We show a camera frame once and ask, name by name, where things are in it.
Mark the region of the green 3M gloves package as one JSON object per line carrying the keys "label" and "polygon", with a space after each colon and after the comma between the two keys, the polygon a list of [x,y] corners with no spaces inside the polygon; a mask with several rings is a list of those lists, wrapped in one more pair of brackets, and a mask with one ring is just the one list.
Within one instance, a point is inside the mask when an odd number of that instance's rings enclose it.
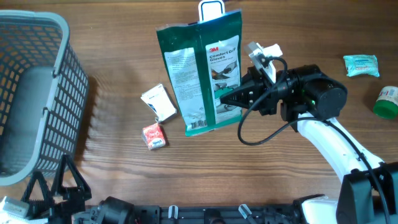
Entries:
{"label": "green 3M gloves package", "polygon": [[241,84],[242,13],[173,24],[157,29],[157,39],[186,136],[238,122],[242,109],[221,102]]}

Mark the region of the white blue small box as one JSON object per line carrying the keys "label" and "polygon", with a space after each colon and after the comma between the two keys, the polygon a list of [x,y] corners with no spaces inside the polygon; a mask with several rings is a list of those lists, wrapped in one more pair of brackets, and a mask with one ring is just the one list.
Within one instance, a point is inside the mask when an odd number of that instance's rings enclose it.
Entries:
{"label": "white blue small box", "polygon": [[141,100],[155,113],[155,120],[158,123],[162,123],[177,114],[176,107],[174,107],[167,90],[161,83],[143,93]]}

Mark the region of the red white small packet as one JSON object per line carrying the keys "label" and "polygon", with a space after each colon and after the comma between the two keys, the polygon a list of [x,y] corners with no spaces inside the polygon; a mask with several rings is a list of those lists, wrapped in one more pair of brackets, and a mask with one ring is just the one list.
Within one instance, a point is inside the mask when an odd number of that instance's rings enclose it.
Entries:
{"label": "red white small packet", "polygon": [[159,123],[152,124],[142,129],[142,138],[148,150],[158,149],[167,144],[164,132]]}

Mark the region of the light blue wipes packet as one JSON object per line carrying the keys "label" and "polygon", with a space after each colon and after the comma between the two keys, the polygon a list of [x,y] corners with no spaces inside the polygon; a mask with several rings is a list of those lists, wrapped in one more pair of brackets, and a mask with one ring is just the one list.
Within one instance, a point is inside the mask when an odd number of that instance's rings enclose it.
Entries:
{"label": "light blue wipes packet", "polygon": [[380,77],[375,55],[345,55],[343,57],[348,77],[370,75]]}

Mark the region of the green lid jar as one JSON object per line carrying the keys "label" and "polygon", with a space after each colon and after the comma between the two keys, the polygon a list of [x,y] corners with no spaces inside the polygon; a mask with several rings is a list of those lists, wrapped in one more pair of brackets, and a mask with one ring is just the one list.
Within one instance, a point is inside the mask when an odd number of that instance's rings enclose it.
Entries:
{"label": "green lid jar", "polygon": [[373,112],[384,119],[395,119],[397,110],[397,87],[385,86],[378,95]]}

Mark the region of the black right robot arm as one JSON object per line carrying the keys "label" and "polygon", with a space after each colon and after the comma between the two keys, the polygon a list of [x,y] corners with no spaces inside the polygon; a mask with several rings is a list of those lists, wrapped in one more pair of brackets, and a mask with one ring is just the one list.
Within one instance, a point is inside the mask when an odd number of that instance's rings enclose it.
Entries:
{"label": "black right robot arm", "polygon": [[265,221],[288,223],[396,223],[397,164],[370,153],[338,122],[348,91],[316,65],[277,72],[249,67],[242,85],[224,95],[223,104],[280,113],[286,126],[308,139],[332,166],[341,182],[338,200],[323,194],[297,199],[279,209],[266,207]]}

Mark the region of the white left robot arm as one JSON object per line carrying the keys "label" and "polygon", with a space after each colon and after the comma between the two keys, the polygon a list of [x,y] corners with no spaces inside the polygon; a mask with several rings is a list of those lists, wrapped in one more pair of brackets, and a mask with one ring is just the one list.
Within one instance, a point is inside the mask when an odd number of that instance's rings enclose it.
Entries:
{"label": "white left robot arm", "polygon": [[108,197],[89,210],[85,202],[92,198],[91,189],[71,156],[64,154],[51,187],[41,172],[32,174],[21,202],[29,205],[31,220],[46,218],[48,223],[134,223],[134,206]]}

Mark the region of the white barcode scanner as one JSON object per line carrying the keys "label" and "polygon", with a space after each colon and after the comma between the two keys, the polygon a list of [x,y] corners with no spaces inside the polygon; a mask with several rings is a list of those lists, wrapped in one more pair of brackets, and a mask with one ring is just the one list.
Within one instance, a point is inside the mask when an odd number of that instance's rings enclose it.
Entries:
{"label": "white barcode scanner", "polygon": [[200,22],[210,21],[225,13],[223,0],[201,0],[198,4]]}

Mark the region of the grey plastic shopping basket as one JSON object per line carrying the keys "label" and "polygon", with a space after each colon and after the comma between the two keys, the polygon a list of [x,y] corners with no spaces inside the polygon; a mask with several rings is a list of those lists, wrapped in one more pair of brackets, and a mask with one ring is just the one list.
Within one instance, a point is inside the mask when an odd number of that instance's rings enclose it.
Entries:
{"label": "grey plastic shopping basket", "polygon": [[1,11],[1,185],[75,154],[89,89],[62,16]]}

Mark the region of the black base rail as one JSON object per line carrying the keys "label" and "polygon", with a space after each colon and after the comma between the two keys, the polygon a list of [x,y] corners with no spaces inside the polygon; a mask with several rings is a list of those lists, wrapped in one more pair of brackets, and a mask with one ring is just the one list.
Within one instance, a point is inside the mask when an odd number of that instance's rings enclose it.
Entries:
{"label": "black base rail", "polygon": [[205,223],[300,223],[300,211],[289,204],[248,206],[245,212],[232,207],[160,207],[136,205],[133,223],[205,224]]}

